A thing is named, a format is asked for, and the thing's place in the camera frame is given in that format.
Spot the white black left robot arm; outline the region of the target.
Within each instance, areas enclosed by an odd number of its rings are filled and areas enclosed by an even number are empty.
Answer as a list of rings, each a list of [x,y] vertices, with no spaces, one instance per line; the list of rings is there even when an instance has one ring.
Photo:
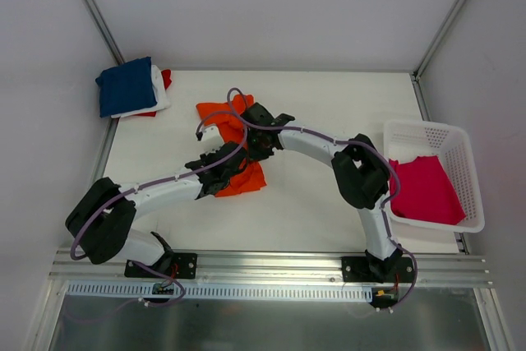
[[[128,186],[98,179],[66,219],[73,236],[70,258],[94,265],[122,258],[154,277],[165,276],[175,260],[173,249],[159,233],[132,224],[165,206],[217,194],[247,165],[247,150],[229,142],[164,178]]]

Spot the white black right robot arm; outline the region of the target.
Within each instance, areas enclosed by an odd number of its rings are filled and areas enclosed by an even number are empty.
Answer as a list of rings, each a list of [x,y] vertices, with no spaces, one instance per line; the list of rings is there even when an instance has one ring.
[[[270,157],[275,150],[291,150],[332,169],[340,195],[358,211],[366,235],[362,273],[379,283],[395,275],[403,251],[384,211],[392,172],[369,137],[358,134],[341,140],[304,127],[288,114],[275,118],[258,103],[245,109],[241,118],[248,128],[249,153],[256,160]]]

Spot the folded white t shirt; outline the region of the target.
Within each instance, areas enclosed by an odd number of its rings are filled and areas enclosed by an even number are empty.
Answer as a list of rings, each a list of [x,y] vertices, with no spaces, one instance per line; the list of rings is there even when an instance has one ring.
[[[119,113],[112,115],[111,118],[127,118],[131,116],[139,117],[155,117],[157,112],[168,109],[171,102],[168,98],[167,89],[172,84],[171,71],[161,71],[156,65],[151,66],[151,81],[155,94],[156,105],[141,111],[135,110],[127,113]]]

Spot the folded red t shirt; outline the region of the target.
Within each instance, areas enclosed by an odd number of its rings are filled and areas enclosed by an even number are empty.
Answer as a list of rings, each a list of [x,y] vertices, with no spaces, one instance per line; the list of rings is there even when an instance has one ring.
[[[146,112],[139,113],[141,117],[155,117],[157,112],[168,109],[171,106],[167,93],[168,88],[172,85],[171,71],[169,69],[155,69],[152,72],[152,83],[157,103]]]

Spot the folded blue t shirt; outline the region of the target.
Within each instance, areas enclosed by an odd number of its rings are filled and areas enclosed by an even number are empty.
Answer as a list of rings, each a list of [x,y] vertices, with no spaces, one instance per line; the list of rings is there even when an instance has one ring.
[[[151,57],[106,69],[95,83],[99,87],[101,118],[148,109],[157,104],[151,78]]]

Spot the white plastic basket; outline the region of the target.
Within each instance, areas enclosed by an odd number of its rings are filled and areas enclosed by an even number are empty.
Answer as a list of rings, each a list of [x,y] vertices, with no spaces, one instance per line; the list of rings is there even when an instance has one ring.
[[[401,183],[386,205],[390,218],[412,226],[478,233],[485,225],[468,134],[444,123],[390,120],[384,156]]]

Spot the magenta t shirt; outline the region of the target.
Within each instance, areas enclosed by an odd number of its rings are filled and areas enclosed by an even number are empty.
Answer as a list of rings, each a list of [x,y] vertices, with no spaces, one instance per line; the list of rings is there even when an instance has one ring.
[[[437,156],[418,156],[411,162],[389,160],[401,191],[390,203],[400,218],[456,225],[466,218],[457,193]]]

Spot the aluminium mounting rail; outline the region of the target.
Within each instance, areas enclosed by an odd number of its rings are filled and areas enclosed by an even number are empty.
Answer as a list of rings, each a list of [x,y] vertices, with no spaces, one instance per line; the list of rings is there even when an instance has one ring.
[[[357,253],[197,251],[198,284],[342,285],[341,258]],[[101,265],[72,261],[62,248],[57,251],[51,278],[123,279],[126,262]],[[494,277],[482,256],[465,254],[417,254],[414,280],[420,287],[490,289]]]

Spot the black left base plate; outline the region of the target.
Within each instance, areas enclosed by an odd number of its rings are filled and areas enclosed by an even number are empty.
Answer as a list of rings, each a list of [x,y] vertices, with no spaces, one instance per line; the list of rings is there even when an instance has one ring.
[[[153,265],[127,261],[127,278],[195,279],[198,255],[192,252],[165,252]]]

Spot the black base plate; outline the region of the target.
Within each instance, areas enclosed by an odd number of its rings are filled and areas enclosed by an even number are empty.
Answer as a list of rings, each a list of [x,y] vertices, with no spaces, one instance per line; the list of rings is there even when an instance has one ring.
[[[345,283],[410,284],[416,270],[409,257],[399,256],[380,261],[369,256],[343,256],[341,272]]]
[[[127,261],[127,278],[195,279],[198,255],[192,252],[165,252],[153,265]]]

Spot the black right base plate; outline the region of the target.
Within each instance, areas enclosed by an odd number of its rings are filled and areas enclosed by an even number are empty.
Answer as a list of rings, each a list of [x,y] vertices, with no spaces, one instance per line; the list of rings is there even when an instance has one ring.
[[[341,272],[345,283],[410,284],[416,270],[409,257],[399,256],[380,261],[369,256],[343,256]]]

